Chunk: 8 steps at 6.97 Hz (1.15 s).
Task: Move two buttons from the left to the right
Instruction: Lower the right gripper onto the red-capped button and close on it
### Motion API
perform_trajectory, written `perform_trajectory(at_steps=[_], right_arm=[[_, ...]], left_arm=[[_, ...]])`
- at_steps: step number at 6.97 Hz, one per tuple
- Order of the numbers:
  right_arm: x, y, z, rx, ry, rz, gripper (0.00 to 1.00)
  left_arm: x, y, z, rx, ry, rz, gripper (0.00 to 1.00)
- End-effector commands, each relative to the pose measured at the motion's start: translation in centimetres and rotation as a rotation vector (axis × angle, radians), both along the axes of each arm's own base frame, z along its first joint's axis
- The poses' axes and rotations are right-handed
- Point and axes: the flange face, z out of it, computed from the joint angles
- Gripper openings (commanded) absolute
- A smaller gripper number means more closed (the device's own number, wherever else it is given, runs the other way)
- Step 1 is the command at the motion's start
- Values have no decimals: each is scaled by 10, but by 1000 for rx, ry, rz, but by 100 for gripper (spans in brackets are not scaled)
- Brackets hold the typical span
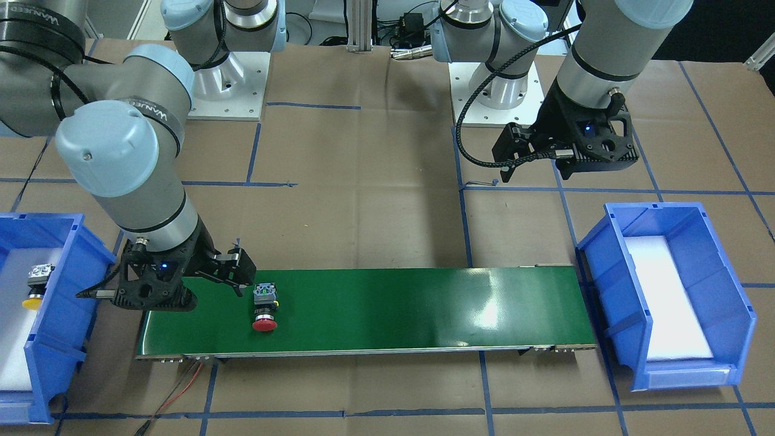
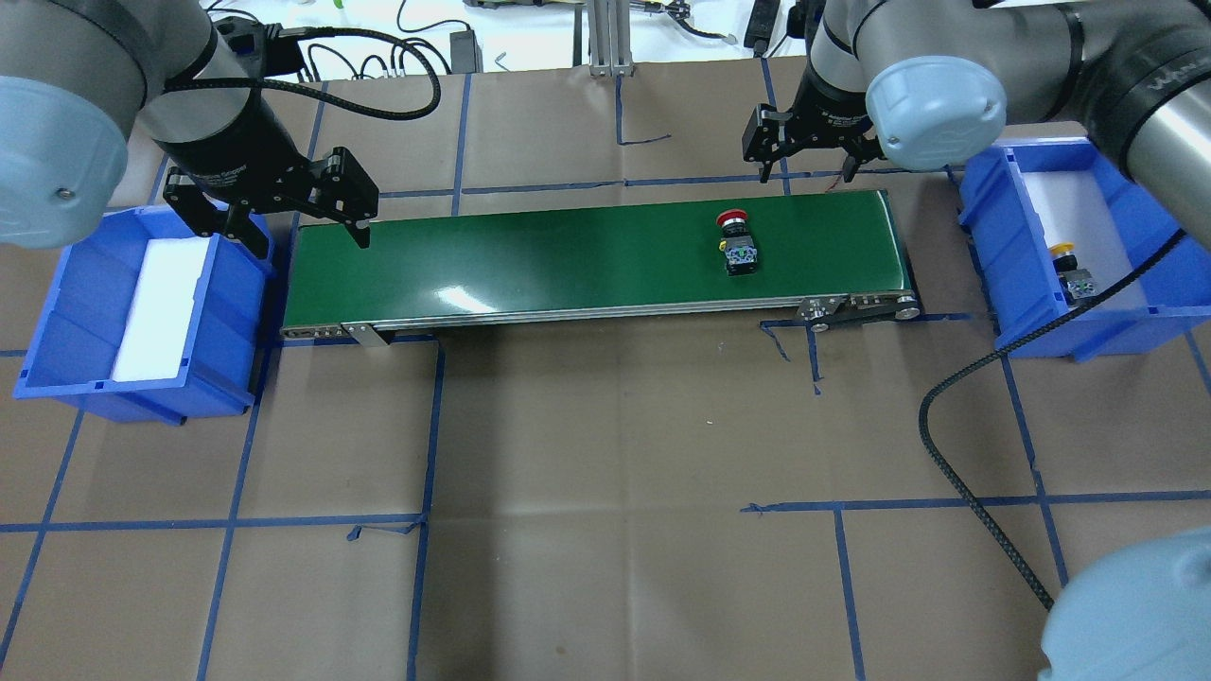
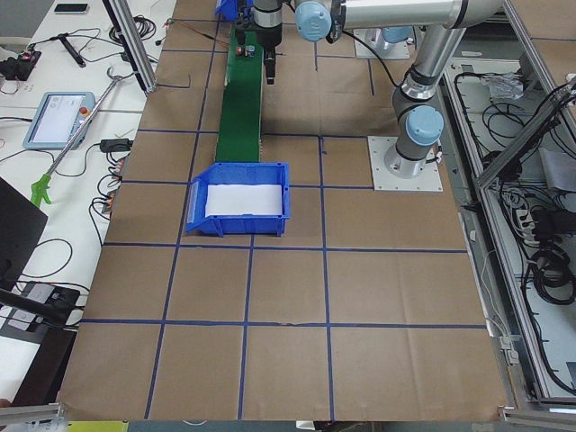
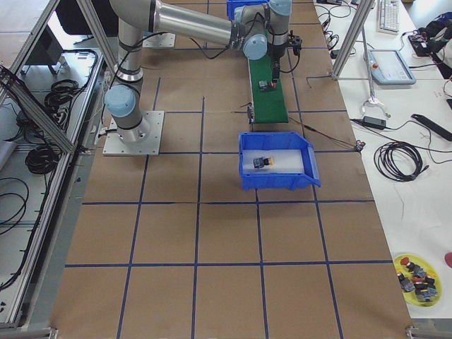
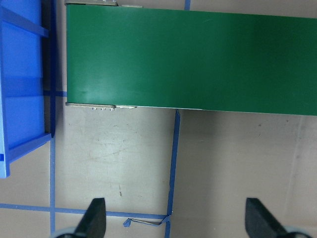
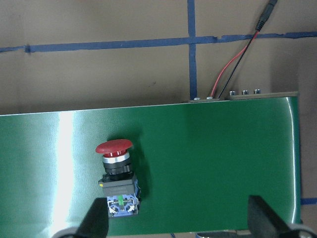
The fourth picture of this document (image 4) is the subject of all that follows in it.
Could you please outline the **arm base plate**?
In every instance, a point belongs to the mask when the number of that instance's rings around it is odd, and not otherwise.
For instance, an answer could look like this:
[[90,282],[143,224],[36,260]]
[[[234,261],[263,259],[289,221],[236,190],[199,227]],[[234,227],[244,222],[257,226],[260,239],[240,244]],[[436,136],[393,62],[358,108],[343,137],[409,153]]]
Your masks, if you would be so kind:
[[112,118],[109,127],[117,131],[107,134],[103,155],[159,155],[165,113],[163,111],[142,111],[142,116],[141,124],[131,130],[118,128]]
[[172,49],[175,46],[176,35],[174,33],[164,33],[149,37],[143,41],[143,48],[152,49]]

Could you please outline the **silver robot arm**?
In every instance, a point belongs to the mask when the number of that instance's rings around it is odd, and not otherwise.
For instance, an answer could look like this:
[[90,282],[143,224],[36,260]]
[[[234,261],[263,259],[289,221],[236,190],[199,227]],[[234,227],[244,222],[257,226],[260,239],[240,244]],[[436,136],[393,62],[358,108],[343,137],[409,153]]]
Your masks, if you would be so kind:
[[119,56],[105,104],[117,125],[121,141],[146,139],[150,123],[139,108],[143,69],[143,34],[172,33],[193,42],[208,42],[241,51],[248,61],[251,83],[250,124],[288,121],[280,75],[280,60],[287,49],[299,54],[299,36],[290,30],[291,1],[228,1],[228,18],[219,18],[163,1],[111,1],[119,18]]

